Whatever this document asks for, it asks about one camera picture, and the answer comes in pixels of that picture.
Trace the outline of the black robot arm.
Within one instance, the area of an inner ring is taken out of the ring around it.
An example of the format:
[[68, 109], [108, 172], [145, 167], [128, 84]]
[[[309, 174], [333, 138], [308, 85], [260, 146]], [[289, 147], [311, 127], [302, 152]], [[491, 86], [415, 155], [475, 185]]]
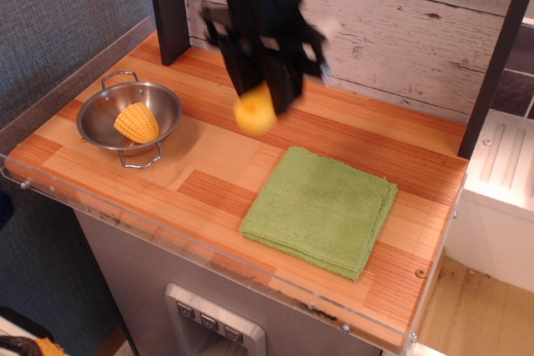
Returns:
[[326, 75], [325, 36], [305, 21], [301, 0], [226, 2], [203, 9], [209, 43], [222, 52], [238, 95], [264, 83], [275, 113], [284, 113], [302, 94], [305, 75]]

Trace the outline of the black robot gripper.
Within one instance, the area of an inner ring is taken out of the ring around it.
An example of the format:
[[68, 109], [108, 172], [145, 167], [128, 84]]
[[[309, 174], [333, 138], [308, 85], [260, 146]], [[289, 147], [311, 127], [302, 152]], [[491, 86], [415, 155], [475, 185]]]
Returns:
[[[208, 41], [218, 46], [239, 96], [266, 81], [276, 115], [302, 94], [304, 73], [325, 78], [330, 66], [322, 53], [325, 36], [300, 13], [302, 0], [226, 0], [225, 7], [204, 8]], [[260, 64], [254, 40], [270, 38], [279, 50], [263, 46]]]

